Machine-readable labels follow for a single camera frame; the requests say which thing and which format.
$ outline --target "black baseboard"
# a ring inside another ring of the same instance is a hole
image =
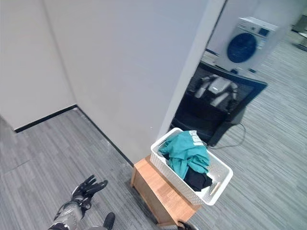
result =
[[[55,116],[57,116],[57,115],[60,115],[60,114],[62,114],[62,113],[64,113],[64,112],[66,112],[66,111],[68,111],[68,110],[71,110],[71,109],[74,109],[74,108],[78,108],[78,109],[80,109],[80,111],[86,116],[86,118],[93,124],[93,126],[104,136],[104,138],[105,139],[107,139],[108,140],[108,142],[110,142],[110,144],[117,150],[117,152],[119,152],[120,153],[120,155],[133,167],[133,163],[125,156],[125,154],[103,133],[103,131],[101,131],[101,129],[88,117],[88,115],[79,107],[79,106],[77,106],[76,104],[74,104],[74,105],[72,105],[72,106],[70,106],[70,107],[67,107],[67,108],[65,108],[65,109],[62,109],[62,110],[60,110],[60,111],[57,111],[57,112],[55,112],[55,113],[53,113],[53,114],[50,114],[50,115],[48,115],[48,116],[45,116],[45,117],[43,117],[43,118],[41,118],[41,119],[39,119],[39,120],[36,120],[36,121],[34,121],[34,122],[31,122],[30,124],[27,124],[27,125],[25,125],[25,126],[22,126],[22,127],[20,127],[20,128],[17,128],[17,129],[15,129],[14,131],[16,132],[16,133],[19,133],[19,132],[22,132],[22,131],[24,131],[25,129],[27,129],[27,128],[30,128],[30,127],[32,127],[32,126],[35,126],[35,125],[37,125],[37,124],[39,124],[39,123],[41,123],[41,122],[44,122],[44,121],[46,121],[46,120],[48,120],[48,119],[50,119],[50,118],[53,118],[53,117],[55,117]]]
[[[92,123],[92,125],[104,136],[104,138],[107,139],[108,142],[110,142],[110,144],[116,149],[116,151],[119,152],[120,155],[133,167],[133,163],[128,159],[128,157],[126,157],[126,155],[106,136],[106,134],[104,134],[103,131],[101,131],[101,129],[94,123],[94,121],[92,121],[89,118],[89,116],[79,106],[77,107],[86,116],[86,118]]]
[[[44,122],[44,121],[46,121],[46,120],[48,120],[48,119],[50,119],[50,118],[53,118],[53,117],[55,117],[55,116],[57,116],[57,115],[60,115],[60,114],[66,112],[66,111],[68,111],[68,110],[73,109],[73,108],[77,108],[77,105],[74,104],[74,105],[72,105],[72,106],[69,106],[69,107],[67,107],[67,108],[65,108],[65,109],[62,109],[62,110],[57,111],[57,112],[55,112],[55,113],[53,113],[53,114],[50,114],[50,115],[45,116],[45,117],[43,117],[43,118],[41,118],[41,119],[38,119],[38,120],[36,120],[36,121],[34,121],[34,122],[31,122],[30,124],[27,124],[27,125],[25,125],[25,126],[22,126],[22,127],[20,127],[20,128],[17,128],[17,129],[15,129],[14,131],[15,131],[16,133],[19,133],[19,132],[21,132],[21,131],[24,131],[24,130],[27,129],[27,128],[30,128],[30,127],[32,127],[32,126],[35,126],[35,125],[37,125],[37,124],[39,124],[39,123],[41,123],[41,122]]]

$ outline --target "white laundry basket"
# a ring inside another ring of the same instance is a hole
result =
[[[180,128],[173,128],[151,145],[152,153],[150,161],[190,203],[193,205],[214,205],[232,178],[233,172],[231,168],[208,151],[211,165],[207,167],[209,170],[207,175],[212,179],[212,185],[202,189],[200,192],[195,192],[191,189],[191,187],[168,166],[167,160],[158,152],[160,146],[168,137],[180,132],[182,132]]]

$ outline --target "power cord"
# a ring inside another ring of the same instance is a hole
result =
[[[238,144],[236,144],[236,145],[226,145],[226,146],[221,146],[221,147],[218,147],[218,148],[214,148],[214,147],[208,146],[208,148],[213,149],[213,150],[219,150],[219,149],[223,149],[223,148],[236,147],[236,146],[242,145],[242,143],[245,140],[246,128],[245,128],[245,126],[242,123],[239,123],[239,125],[241,125],[243,127],[243,137],[242,137],[241,141]]]

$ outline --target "wooden stool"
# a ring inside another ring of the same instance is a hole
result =
[[[186,222],[201,207],[184,198],[150,163],[150,156],[134,165],[131,186],[140,193],[159,227]]]

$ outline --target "teal shirt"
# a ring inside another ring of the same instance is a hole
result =
[[[188,168],[196,172],[207,173],[210,165],[207,148],[196,135],[196,131],[184,131],[169,137],[160,147],[159,151],[169,154],[169,167],[182,179],[185,178]]]

